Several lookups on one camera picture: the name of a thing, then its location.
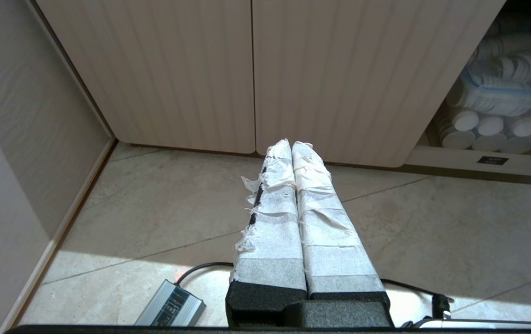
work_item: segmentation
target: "silver power supply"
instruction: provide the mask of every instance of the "silver power supply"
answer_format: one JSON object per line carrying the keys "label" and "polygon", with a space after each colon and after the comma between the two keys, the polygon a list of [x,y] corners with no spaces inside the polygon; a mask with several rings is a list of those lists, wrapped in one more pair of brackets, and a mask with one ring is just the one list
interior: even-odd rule
{"label": "silver power supply", "polygon": [[136,326],[193,326],[204,309],[204,301],[169,281],[164,281],[135,324]]}

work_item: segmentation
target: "wooden cabinet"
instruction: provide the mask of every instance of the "wooden cabinet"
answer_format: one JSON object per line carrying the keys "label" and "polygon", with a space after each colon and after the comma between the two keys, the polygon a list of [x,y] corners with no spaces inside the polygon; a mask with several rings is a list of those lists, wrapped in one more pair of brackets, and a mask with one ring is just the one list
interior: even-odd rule
{"label": "wooden cabinet", "polygon": [[115,136],[255,150],[248,0],[38,0]]}
{"label": "wooden cabinet", "polygon": [[257,151],[402,165],[503,3],[254,0]]}
{"label": "wooden cabinet", "polygon": [[38,1],[122,141],[265,154],[288,138],[383,167],[404,163],[503,2]]}

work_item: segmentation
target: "beige floor tile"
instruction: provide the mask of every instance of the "beige floor tile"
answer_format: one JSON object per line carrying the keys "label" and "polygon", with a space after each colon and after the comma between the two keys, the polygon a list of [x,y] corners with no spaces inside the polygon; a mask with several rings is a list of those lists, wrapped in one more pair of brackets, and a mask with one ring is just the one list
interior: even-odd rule
{"label": "beige floor tile", "polygon": [[162,150],[109,162],[45,282],[242,230],[262,160]]}
{"label": "beige floor tile", "polygon": [[143,154],[151,154],[152,152],[157,152],[163,150],[162,148],[143,148],[140,146],[131,146],[125,142],[118,142],[117,146],[113,150],[109,161],[123,160],[127,158],[132,158],[134,156],[140,156]]}
{"label": "beige floor tile", "polygon": [[[42,285],[21,324],[132,325],[162,284],[187,269],[215,261],[231,262],[240,233],[233,233],[154,256]],[[182,287],[204,300],[198,326],[227,326],[224,298],[229,268],[198,270]]]}
{"label": "beige floor tile", "polygon": [[531,281],[531,186],[435,177],[344,206],[381,277],[452,309]]}
{"label": "beige floor tile", "polygon": [[428,175],[378,171],[375,169],[326,166],[331,173],[333,187],[342,201],[401,186]]}
{"label": "beige floor tile", "polygon": [[531,321],[531,283],[453,313],[454,319]]}

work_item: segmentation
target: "vertical grooved panel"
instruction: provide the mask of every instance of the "vertical grooved panel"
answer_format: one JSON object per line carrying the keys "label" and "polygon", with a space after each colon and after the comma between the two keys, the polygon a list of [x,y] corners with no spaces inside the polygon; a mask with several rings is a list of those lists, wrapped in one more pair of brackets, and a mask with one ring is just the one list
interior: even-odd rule
{"label": "vertical grooved panel", "polygon": [[113,141],[29,5],[0,0],[0,333]]}
{"label": "vertical grooved panel", "polygon": [[39,0],[121,141],[255,150],[249,0]]}
{"label": "vertical grooved panel", "polygon": [[253,0],[257,151],[398,167],[504,0]]}

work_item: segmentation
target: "tile grout line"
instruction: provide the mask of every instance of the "tile grout line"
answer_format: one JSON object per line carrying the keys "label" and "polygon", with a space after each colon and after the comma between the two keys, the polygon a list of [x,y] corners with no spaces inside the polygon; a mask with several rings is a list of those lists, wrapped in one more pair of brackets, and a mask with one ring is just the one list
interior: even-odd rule
{"label": "tile grout line", "polygon": [[115,162],[115,161],[123,161],[123,160],[127,160],[127,159],[131,159],[131,158],[138,158],[138,156],[144,156],[144,155],[147,155],[147,154],[154,154],[156,152],[160,152],[160,151],[164,151],[165,148],[156,148],[155,151],[152,151],[152,152],[145,152],[145,153],[142,153],[142,154],[137,154],[137,155],[132,155],[132,156],[126,156],[125,158],[119,158],[119,159],[115,159],[115,160],[109,160],[109,162]]}
{"label": "tile grout line", "polygon": [[354,197],[353,199],[346,199],[346,200],[341,201],[341,202],[342,203],[346,203],[346,202],[349,202],[349,201],[353,201],[354,199],[362,199],[363,197],[367,197],[367,196],[370,196],[370,195],[375,195],[375,194],[378,194],[378,193],[386,192],[388,190],[393,190],[393,189],[399,188],[401,186],[409,186],[410,184],[414,184],[416,182],[420,182],[420,181],[423,181],[423,180],[428,180],[428,179],[431,179],[433,177],[434,176],[430,176],[430,177],[422,178],[422,179],[419,179],[419,180],[413,180],[412,182],[407,182],[407,183],[404,183],[404,184],[400,184],[398,186],[391,186],[390,188],[386,188],[386,189],[383,189],[383,190],[378,190],[377,192],[371,192],[370,194],[365,194],[365,195],[361,195],[361,196],[358,196],[358,197]]}
{"label": "tile grout line", "polygon": [[488,297],[488,298],[484,298],[484,299],[479,300],[479,301],[477,301],[477,302],[473,302],[472,304],[466,305],[466,306],[464,306],[464,307],[457,308],[457,309],[453,309],[453,310],[452,310],[452,313],[455,313],[455,312],[457,312],[457,311],[461,311],[462,309],[466,309],[466,308],[468,308],[468,307],[471,307],[471,306],[477,305],[477,304],[479,304],[480,302],[486,302],[486,301],[488,301],[488,300],[490,300],[490,299],[493,299],[493,298],[496,298],[496,297],[498,297],[498,296],[500,296],[500,295],[507,294],[508,292],[511,292],[511,291],[514,291],[514,290],[517,290],[517,289],[520,289],[520,288],[526,287],[526,286],[528,286],[528,285],[530,285],[530,284],[531,284],[531,281],[530,281],[530,282],[527,282],[527,283],[523,283],[523,284],[519,285],[518,287],[511,288],[511,289],[505,290],[505,291],[503,291],[503,292],[500,292],[500,293],[498,293],[498,294],[495,294],[494,296],[490,296],[490,297]]}
{"label": "tile grout line", "polygon": [[217,237],[212,237],[212,238],[209,238],[209,239],[205,239],[205,240],[201,240],[201,241],[197,241],[195,243],[191,243],[191,244],[187,244],[187,245],[183,245],[183,246],[178,246],[178,247],[174,247],[174,249],[168,249],[168,250],[163,250],[163,251],[158,251],[158,252],[154,252],[152,254],[148,254],[148,255],[144,255],[144,256],[140,256],[140,257],[136,257],[136,258],[130,258],[129,260],[126,260],[126,261],[123,261],[123,262],[119,262],[119,263],[114,263],[114,264],[111,264],[109,266],[104,266],[104,267],[100,267],[100,268],[96,268],[96,269],[93,269],[93,270],[89,270],[89,271],[85,271],[83,273],[77,273],[75,275],[71,275],[71,276],[67,276],[67,277],[62,277],[60,279],[56,279],[54,281],[49,281],[49,282],[44,282],[42,283],[40,286],[42,287],[43,285],[47,285],[47,284],[51,284],[51,283],[57,283],[59,281],[63,281],[65,279],[70,279],[70,278],[74,278],[74,277],[78,277],[78,276],[81,276],[81,275],[86,275],[86,274],[89,274],[89,273],[93,273],[95,271],[100,271],[100,270],[104,270],[104,269],[107,269],[107,268],[111,268],[111,267],[115,267],[115,266],[119,266],[121,264],[126,264],[126,263],[129,263],[129,262],[133,262],[133,261],[136,261],[136,260],[141,260],[143,258],[147,258],[147,257],[150,257],[150,256],[155,256],[155,255],[158,255],[158,254],[161,254],[161,253],[164,253],[164,252],[168,252],[168,251],[173,251],[173,250],[178,250],[178,249],[182,249],[182,248],[185,248],[187,246],[193,246],[195,244],[199,244],[199,243],[203,243],[204,241],[210,241],[212,239],[216,239],[216,238],[220,238],[220,237],[226,237],[227,235],[231,235],[231,234],[234,234],[234,233],[239,233],[240,231],[242,230],[238,230],[238,231],[234,231],[234,232],[230,232],[230,233],[226,233],[226,234],[223,234],[223,235],[219,235]]}

